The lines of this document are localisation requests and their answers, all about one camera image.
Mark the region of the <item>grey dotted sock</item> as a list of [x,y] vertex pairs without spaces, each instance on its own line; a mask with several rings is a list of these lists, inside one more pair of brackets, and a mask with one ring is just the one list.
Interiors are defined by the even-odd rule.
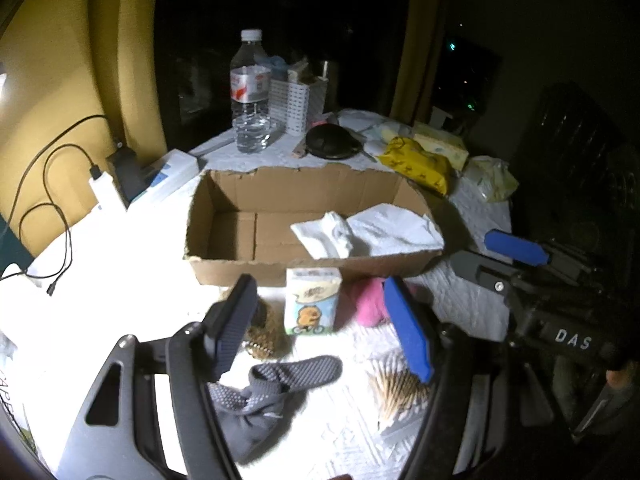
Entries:
[[335,382],[342,369],[336,356],[316,356],[257,364],[248,371],[248,385],[241,390],[210,384],[209,399],[233,460],[246,462],[267,441],[284,419],[290,396]]

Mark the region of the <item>cartoon tissue pack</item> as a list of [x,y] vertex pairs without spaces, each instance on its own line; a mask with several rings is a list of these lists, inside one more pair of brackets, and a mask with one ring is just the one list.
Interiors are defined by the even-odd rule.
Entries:
[[283,324],[289,335],[334,332],[342,276],[337,268],[286,270]]

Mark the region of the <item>white blue box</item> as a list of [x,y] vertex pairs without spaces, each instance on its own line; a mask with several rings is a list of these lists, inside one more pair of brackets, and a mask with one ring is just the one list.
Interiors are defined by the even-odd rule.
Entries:
[[198,159],[180,150],[171,150],[143,169],[145,188],[130,205],[152,202],[169,196],[200,173]]

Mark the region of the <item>pale tissue pack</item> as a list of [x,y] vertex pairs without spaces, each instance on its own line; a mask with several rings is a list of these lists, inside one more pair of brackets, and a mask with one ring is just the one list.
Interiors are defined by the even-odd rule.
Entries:
[[453,170],[463,170],[469,152],[461,138],[453,133],[435,129],[423,122],[414,123],[412,135],[424,151],[445,156]]

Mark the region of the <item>yellow wipes pack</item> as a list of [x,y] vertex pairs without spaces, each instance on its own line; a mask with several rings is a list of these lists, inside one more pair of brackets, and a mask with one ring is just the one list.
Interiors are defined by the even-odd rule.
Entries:
[[413,139],[395,136],[387,143],[378,161],[385,167],[424,188],[447,196],[450,188],[450,162],[444,155],[427,152]]

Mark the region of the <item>clear plastic bag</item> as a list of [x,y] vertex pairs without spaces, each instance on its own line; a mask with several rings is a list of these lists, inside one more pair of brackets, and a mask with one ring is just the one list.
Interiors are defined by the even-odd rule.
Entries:
[[508,163],[500,158],[470,158],[463,177],[471,182],[486,203],[505,202],[518,189],[518,180],[510,173]]

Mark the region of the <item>white power bank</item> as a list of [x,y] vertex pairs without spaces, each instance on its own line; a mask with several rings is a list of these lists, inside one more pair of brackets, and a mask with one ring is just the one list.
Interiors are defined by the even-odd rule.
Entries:
[[108,214],[124,214],[126,205],[120,196],[113,177],[106,171],[91,170],[89,185],[92,189],[98,206]]

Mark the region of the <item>pink plush toy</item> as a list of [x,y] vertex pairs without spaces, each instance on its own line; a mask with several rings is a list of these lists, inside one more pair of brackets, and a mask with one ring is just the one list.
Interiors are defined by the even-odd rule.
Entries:
[[408,318],[413,300],[418,301],[422,288],[398,276],[364,278],[347,287],[347,297],[355,311],[355,321],[362,327]]

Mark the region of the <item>white paper towel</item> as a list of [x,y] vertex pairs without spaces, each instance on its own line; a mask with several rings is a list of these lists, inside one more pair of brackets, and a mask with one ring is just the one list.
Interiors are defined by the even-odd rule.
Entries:
[[329,211],[319,220],[293,223],[291,230],[316,260],[436,252],[445,246],[429,216],[392,204],[379,204],[347,219]]

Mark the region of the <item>white perforated basket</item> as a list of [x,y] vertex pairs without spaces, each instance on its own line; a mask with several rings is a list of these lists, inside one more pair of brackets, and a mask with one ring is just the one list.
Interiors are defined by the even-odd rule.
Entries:
[[304,136],[323,113],[326,87],[308,60],[288,66],[284,79],[270,82],[269,113],[291,136]]

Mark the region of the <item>cotton swab pack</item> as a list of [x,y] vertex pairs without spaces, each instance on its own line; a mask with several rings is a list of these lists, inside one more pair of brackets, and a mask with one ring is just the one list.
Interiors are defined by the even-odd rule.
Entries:
[[368,367],[370,387],[378,407],[379,430],[408,424],[424,414],[430,387],[409,370],[399,349],[375,356]]

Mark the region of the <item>open cardboard box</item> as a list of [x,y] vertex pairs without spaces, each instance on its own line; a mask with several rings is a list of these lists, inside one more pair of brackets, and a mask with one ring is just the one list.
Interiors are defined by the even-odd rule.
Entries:
[[202,285],[231,286],[243,274],[257,284],[281,287],[293,268],[337,268],[344,281],[421,274],[440,255],[420,252],[314,260],[292,224],[319,220],[330,211],[347,219],[371,207],[393,205],[433,217],[425,193],[399,174],[322,168],[260,167],[247,174],[207,170],[195,188],[186,224],[184,255]]

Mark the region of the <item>black charger block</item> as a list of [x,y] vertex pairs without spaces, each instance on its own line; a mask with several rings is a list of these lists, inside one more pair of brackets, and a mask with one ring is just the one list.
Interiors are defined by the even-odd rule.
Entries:
[[136,153],[123,143],[106,158],[108,171],[115,181],[116,188],[126,205],[133,202],[146,189],[142,168]]

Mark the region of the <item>clear water bottle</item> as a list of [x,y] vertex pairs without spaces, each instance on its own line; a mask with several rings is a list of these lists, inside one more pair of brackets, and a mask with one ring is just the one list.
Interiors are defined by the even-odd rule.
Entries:
[[264,150],[274,123],[269,111],[271,70],[265,66],[260,29],[243,29],[241,45],[230,63],[232,128],[241,153]]

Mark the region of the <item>brown plush toy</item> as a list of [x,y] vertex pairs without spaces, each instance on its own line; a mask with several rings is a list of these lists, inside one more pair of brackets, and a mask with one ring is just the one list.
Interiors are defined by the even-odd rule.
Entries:
[[[230,294],[232,288],[225,290],[220,302]],[[252,322],[243,337],[239,350],[246,351],[256,360],[280,359],[288,352],[288,340],[282,326],[281,312],[269,301],[257,293],[258,306]]]

